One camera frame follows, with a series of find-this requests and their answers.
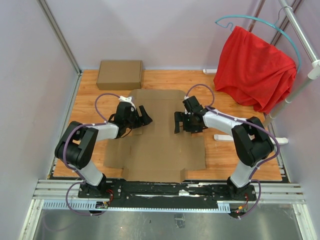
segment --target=wooden tabletop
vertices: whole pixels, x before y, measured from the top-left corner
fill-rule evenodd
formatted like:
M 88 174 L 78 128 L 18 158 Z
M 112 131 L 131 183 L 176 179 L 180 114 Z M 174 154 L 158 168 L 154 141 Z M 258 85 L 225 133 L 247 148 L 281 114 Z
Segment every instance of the wooden tabletop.
M 101 91 L 97 88 L 96 81 L 98 70 L 85 70 L 81 79 L 75 103 L 72 109 L 70 122 L 77 121 L 80 123 L 101 123 L 103 120 L 96 113 L 94 103 L 98 95 L 102 93 L 116 93 L 127 96 L 130 91 Z M 144 71 L 143 89 L 171 89 L 182 90 L 187 92 L 195 84 L 203 83 L 215 89 L 213 75 L 205 75 L 198 70 L 145 70 Z M 239 118 L 250 118 L 256 116 L 261 120 L 264 119 L 262 113 L 255 112 L 250 106 L 241 106 L 237 104 L 229 95 L 215 91 L 215 102 L 213 106 L 219 111 L 233 115 Z M 196 87 L 190 93 L 195 95 L 200 104 L 207 105 L 211 102 L 212 96 L 208 89 Z M 119 100 L 114 96 L 105 96 L 100 98 L 98 108 L 101 113 L 109 118 L 116 112 Z M 205 161 L 206 169 L 188 171 L 187 179 L 198 180 L 226 180 L 235 170 L 239 161 L 235 145 L 233 142 L 215 141 L 214 134 L 224 134 L 216 129 L 206 129 L 202 134 L 205 142 Z M 95 144 L 92 160 L 97 168 L 109 178 L 121 177 L 122 169 L 110 168 L 104 166 L 105 149 L 108 141 L 100 141 Z M 59 160 L 56 164 L 55 177 L 76 176 L 67 169 Z M 254 179 L 264 181 L 280 181 L 281 174 L 275 159 L 265 163 L 253 176 Z

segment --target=clothes hanger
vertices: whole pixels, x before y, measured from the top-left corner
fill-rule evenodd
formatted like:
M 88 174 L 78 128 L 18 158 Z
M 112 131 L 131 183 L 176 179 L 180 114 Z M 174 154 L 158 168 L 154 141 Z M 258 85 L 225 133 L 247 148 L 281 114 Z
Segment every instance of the clothes hanger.
M 221 21 L 222 19 L 228 19 L 228 18 L 252 19 L 252 20 L 261 22 L 261 23 L 263 23 L 263 24 L 266 24 L 266 25 L 274 28 L 274 29 L 277 30 L 278 32 L 280 32 L 282 35 L 284 35 L 285 38 L 288 39 L 288 41 L 289 41 L 290 44 L 292 45 L 292 47 L 293 47 L 293 49 L 294 49 L 294 51 L 295 51 L 295 54 L 296 54 L 296 56 L 297 56 L 297 58 L 298 58 L 297 73 L 299 73 L 300 68 L 301 68 L 301 56 L 300 56 L 300 53 L 299 53 L 298 48 L 297 48 L 296 44 L 294 43 L 294 41 L 292 41 L 292 39 L 291 39 L 284 31 L 282 31 L 280 28 L 278 28 L 277 26 L 275 26 L 274 24 L 272 24 L 272 23 L 270 23 L 270 22 L 268 22 L 268 21 L 265 21 L 265 20 L 263 20 L 263 19 L 261 19 L 261 18 L 258 18 L 258 17 L 247 16 L 247 15 L 226 15 L 226 16 L 220 17 L 218 20 L 215 21 L 215 23 L 216 23 L 217 25 L 225 28 L 225 29 L 227 29 L 229 26 L 231 26 L 231 27 L 230 27 L 230 30 L 233 31 L 233 30 L 234 30 L 234 24 L 233 24 L 233 22 L 229 22 L 226 26 L 224 26 L 224 25 L 222 25 L 222 24 L 219 23 L 219 21 Z

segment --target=hanger hook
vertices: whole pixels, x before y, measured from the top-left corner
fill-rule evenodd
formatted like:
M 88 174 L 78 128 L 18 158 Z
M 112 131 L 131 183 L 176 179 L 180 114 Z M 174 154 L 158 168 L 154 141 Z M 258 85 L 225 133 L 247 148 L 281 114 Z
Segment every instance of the hanger hook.
M 232 32 L 234 30 L 234 24 L 232 22 L 229 22 L 226 26 L 224 26 L 224 25 L 220 24 L 219 21 L 220 20 L 216 21 L 215 23 L 217 25 L 219 25 L 220 27 L 223 27 L 223 28 L 227 29 L 229 27 L 229 25 L 231 25 L 230 31 Z
M 285 9 L 285 8 L 290 8 L 293 11 L 292 7 L 290 7 L 290 6 L 283 6 L 282 8 L 280 8 L 280 10 L 278 11 L 278 19 L 277 19 L 277 21 L 275 21 L 275 23 L 273 25 L 275 25 L 275 26 L 277 25 L 277 23 L 280 19 L 280 12 L 282 9 Z

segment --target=cardboard box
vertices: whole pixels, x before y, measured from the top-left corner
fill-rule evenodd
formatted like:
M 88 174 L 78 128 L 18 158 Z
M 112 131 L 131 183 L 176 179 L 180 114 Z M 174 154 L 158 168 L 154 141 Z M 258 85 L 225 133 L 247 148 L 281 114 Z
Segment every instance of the cardboard box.
M 132 135 L 107 143 L 104 165 L 123 169 L 127 181 L 181 183 L 186 170 L 206 168 L 205 141 L 182 131 L 174 134 L 176 111 L 185 110 L 180 90 L 137 89 L 130 93 L 153 122 Z
M 142 68 L 141 60 L 103 60 L 96 85 L 99 90 L 141 89 Z

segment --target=gray floor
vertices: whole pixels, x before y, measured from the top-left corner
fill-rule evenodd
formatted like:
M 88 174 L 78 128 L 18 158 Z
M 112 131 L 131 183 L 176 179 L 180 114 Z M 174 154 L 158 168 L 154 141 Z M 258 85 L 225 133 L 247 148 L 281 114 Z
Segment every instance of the gray floor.
M 291 205 L 260 204 L 235 220 L 226 213 L 115 212 L 78 216 L 69 210 L 42 213 L 34 240 L 301 240 Z M 49 231 L 70 227 L 63 231 Z

